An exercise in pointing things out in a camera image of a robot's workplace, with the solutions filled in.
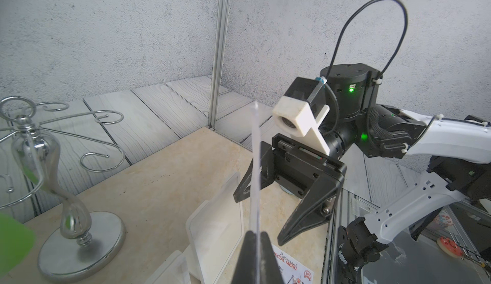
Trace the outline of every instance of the white plastic bracket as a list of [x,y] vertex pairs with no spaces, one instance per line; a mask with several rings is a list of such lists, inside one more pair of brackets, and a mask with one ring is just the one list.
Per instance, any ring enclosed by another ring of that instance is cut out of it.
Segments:
[[[314,118],[309,103],[283,96],[273,108],[273,118],[276,125],[290,134],[293,140],[329,155],[329,147],[319,132],[319,126],[328,112],[329,106],[324,105]],[[290,121],[293,127],[288,126],[283,118]]]
[[447,184],[435,172],[422,172],[419,182],[410,185],[402,196],[365,215],[366,227],[378,242],[389,244],[402,230],[432,211],[465,198],[457,190],[448,190]]
[[406,116],[429,125],[424,135],[413,144],[407,155],[429,154],[460,158],[478,164],[491,162],[491,128],[476,121],[456,121],[401,110]]

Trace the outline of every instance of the metal bolt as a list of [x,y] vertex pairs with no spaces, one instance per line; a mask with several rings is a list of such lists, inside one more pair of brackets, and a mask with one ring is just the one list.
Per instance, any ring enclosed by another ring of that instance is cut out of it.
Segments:
[[322,206],[322,213],[329,214],[332,212],[332,208],[334,207],[334,202],[336,201],[336,196],[332,196],[324,202]]

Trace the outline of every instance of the gray concrete wall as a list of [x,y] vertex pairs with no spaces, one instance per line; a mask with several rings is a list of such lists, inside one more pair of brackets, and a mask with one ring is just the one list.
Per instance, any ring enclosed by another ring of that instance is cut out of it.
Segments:
[[[338,34],[369,0],[231,0],[222,84],[274,106],[297,76],[328,66]],[[403,0],[406,39],[384,75],[378,103],[418,113],[491,119],[491,0]],[[381,70],[402,32],[393,2],[365,9],[348,27],[335,63]],[[428,157],[404,158],[421,171]]]
[[218,0],[0,0],[0,97],[70,101],[210,74]]

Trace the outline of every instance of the metal rod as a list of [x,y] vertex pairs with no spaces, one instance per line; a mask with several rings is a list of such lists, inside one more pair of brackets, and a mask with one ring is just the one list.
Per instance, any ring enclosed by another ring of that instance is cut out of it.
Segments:
[[6,130],[13,130],[14,127],[9,127],[9,128],[0,128],[0,132],[6,131]]
[[218,0],[217,38],[215,56],[213,58],[212,87],[210,91],[210,107],[208,110],[208,126],[215,128],[217,121],[218,95],[220,91],[221,70],[224,63],[225,36],[228,24],[229,0]]
[[[36,148],[34,147],[34,140],[32,139],[32,137],[29,133],[26,134],[26,137],[27,137],[28,146],[30,147],[30,150],[34,153],[36,151]],[[23,196],[22,198],[0,206],[0,209],[6,208],[6,207],[11,207],[11,206],[14,206],[16,204],[19,204],[22,201],[27,200],[32,195],[34,195],[41,188],[41,186],[43,186],[43,183],[44,183],[43,167],[41,166],[41,163],[39,161],[37,154],[32,154],[32,158],[34,160],[34,165],[36,167],[37,174],[39,175],[36,187],[34,189],[32,189],[31,191],[29,191],[29,193],[27,195]]]
[[14,136],[15,134],[17,134],[19,131],[15,131],[15,132],[12,132],[10,134],[8,134],[7,136],[3,137],[3,138],[0,138],[0,143],[4,142],[5,140],[9,139],[10,137]]
[[44,129],[44,130],[47,130],[47,131],[50,131],[50,132],[53,132],[53,133],[58,133],[58,134],[62,134],[62,135],[67,135],[67,136],[72,136],[72,137],[77,137],[77,138],[81,138],[81,139],[85,139],[85,140],[94,141],[94,142],[97,142],[97,143],[100,143],[100,144],[103,144],[103,145],[113,146],[116,149],[118,149],[119,152],[121,153],[121,156],[122,157],[121,157],[121,160],[119,161],[119,163],[116,166],[113,166],[113,167],[107,168],[107,169],[90,169],[89,167],[87,167],[83,163],[83,159],[86,158],[89,155],[95,155],[95,156],[100,156],[100,157],[104,157],[104,158],[109,158],[109,155],[107,155],[107,154],[101,154],[101,153],[96,153],[96,152],[88,152],[88,153],[85,153],[84,155],[82,155],[80,157],[79,163],[82,166],[82,168],[85,169],[85,170],[87,170],[87,171],[91,171],[91,172],[106,172],[106,171],[110,171],[110,170],[113,170],[113,169],[116,169],[117,167],[119,167],[119,165],[121,165],[124,162],[124,160],[125,160],[125,153],[124,153],[123,149],[120,146],[115,145],[113,143],[110,143],[110,142],[107,142],[107,141],[103,141],[103,140],[99,140],[99,139],[95,139],[95,138],[91,138],[91,137],[86,137],[86,136],[82,136],[82,135],[68,133],[68,132],[64,132],[64,131],[60,131],[60,130],[56,130],[56,129],[51,129],[51,128],[40,128],[40,129]]
[[93,114],[101,114],[101,113],[112,113],[112,114],[120,115],[121,117],[118,120],[116,120],[116,121],[108,121],[108,122],[103,122],[103,121],[101,121],[101,119],[107,118],[107,117],[109,117],[109,115],[104,115],[102,117],[95,117],[95,122],[97,122],[99,124],[116,124],[118,122],[121,122],[124,119],[124,115],[122,113],[118,112],[118,111],[114,111],[114,110],[96,110],[96,111],[89,111],[89,112],[86,112],[86,113],[69,115],[69,116],[64,116],[64,117],[60,117],[60,118],[55,118],[55,119],[51,119],[51,120],[42,121],[42,122],[39,123],[39,125],[43,125],[43,124],[51,123],[51,122],[56,122],[56,121],[60,121],[60,120],[64,120],[64,119],[74,118],[74,117],[80,117],[80,116],[85,116],[85,115],[93,115]]

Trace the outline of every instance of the chrome base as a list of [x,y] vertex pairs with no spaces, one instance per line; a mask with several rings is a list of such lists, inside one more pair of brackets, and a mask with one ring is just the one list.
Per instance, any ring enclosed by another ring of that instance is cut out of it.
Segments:
[[39,252],[38,268],[53,283],[72,283],[85,279],[107,265],[119,252],[126,237],[123,221],[106,211],[90,213],[92,240],[79,246],[60,230],[51,234]]
[[287,193],[287,194],[289,194],[289,195],[294,196],[294,194],[293,194],[293,193],[292,193],[290,190],[286,189],[285,187],[283,187],[283,186],[281,186],[281,185],[279,185],[279,186],[281,187],[281,189],[283,189],[283,191],[284,191],[284,192],[286,192],[286,193]]

